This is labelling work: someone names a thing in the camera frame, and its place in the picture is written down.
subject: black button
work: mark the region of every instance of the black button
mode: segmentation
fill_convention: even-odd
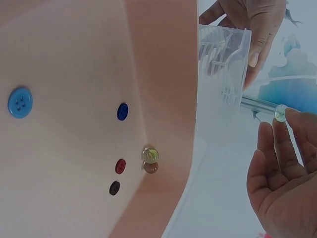
[[[110,186],[109,193],[112,196],[115,196],[119,192],[119,189],[120,189],[120,183],[118,181],[114,181]]]

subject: dark blue button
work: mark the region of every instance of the dark blue button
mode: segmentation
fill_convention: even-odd
[[[15,118],[26,117],[33,106],[33,97],[27,88],[15,89],[8,100],[8,109],[12,116]]]
[[[121,103],[118,108],[117,117],[119,120],[125,120],[129,113],[129,107],[126,103]]]

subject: fingernail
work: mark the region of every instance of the fingernail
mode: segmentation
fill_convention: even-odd
[[[259,60],[259,53],[254,52],[249,57],[249,66],[251,66],[251,67],[257,66],[258,60]]]

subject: artwork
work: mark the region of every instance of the artwork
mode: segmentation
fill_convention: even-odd
[[[308,62],[307,53],[294,34],[284,44],[285,66],[273,66],[269,84],[260,87],[258,98],[285,104],[302,112],[317,113],[317,66]]]
[[[304,2],[305,7],[299,1],[287,2],[270,54],[244,95],[317,114],[317,36],[311,30],[311,19],[316,16],[313,11],[303,11],[316,7],[317,2]]]

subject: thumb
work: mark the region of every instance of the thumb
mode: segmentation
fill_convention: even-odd
[[[249,53],[249,66],[255,67],[259,60],[259,55],[264,48],[269,33],[271,31],[270,20],[267,14],[256,14],[251,18],[250,29],[252,31],[251,47]]]
[[[317,116],[311,113],[301,113],[293,108],[285,110],[285,117],[293,129],[300,133],[301,137],[317,146]]]

